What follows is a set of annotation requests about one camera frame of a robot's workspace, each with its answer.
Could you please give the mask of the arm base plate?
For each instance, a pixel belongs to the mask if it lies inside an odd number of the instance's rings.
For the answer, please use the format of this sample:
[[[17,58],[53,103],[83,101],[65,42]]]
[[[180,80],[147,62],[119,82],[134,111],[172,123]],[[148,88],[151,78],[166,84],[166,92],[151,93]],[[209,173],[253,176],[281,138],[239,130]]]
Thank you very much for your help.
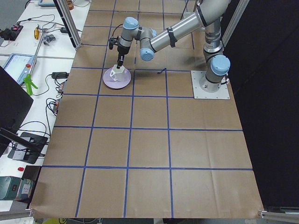
[[[191,71],[194,99],[230,100],[228,84],[223,77],[220,83],[213,84],[206,79],[206,71]]]

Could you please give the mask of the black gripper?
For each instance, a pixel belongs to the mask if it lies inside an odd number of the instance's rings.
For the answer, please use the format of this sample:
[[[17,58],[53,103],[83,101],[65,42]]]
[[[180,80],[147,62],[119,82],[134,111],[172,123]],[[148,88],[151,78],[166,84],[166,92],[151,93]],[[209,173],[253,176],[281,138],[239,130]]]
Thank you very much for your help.
[[[118,51],[117,68],[118,69],[123,65],[124,57],[129,53],[129,50],[130,47],[123,46],[120,43],[117,44],[117,51]]]

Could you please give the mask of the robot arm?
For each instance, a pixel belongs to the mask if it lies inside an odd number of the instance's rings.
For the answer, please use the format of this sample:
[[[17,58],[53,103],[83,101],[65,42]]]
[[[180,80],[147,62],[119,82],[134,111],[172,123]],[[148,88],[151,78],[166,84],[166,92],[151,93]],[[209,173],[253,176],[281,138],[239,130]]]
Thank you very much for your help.
[[[133,40],[140,43],[140,57],[144,61],[151,61],[154,54],[167,46],[174,48],[176,42],[193,31],[205,29],[204,57],[211,75],[216,75],[212,67],[212,57],[222,55],[224,47],[221,41],[221,16],[225,13],[230,1],[204,0],[195,10],[178,23],[169,26],[162,33],[143,27],[134,17],[127,17],[122,25],[119,37],[109,39],[109,49],[117,46],[117,67],[123,65],[124,57],[129,53]]]

